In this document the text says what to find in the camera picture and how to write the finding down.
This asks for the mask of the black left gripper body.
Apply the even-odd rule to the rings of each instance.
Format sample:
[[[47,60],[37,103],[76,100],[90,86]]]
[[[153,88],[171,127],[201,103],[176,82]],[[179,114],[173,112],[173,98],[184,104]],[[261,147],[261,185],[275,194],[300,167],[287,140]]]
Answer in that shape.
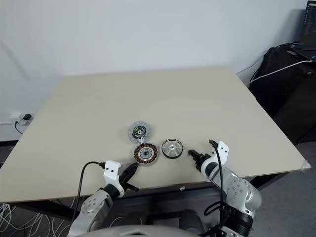
[[[124,171],[121,175],[120,175],[120,185],[123,188],[127,188],[128,186],[128,181],[130,179],[130,175],[129,175],[129,171]]]

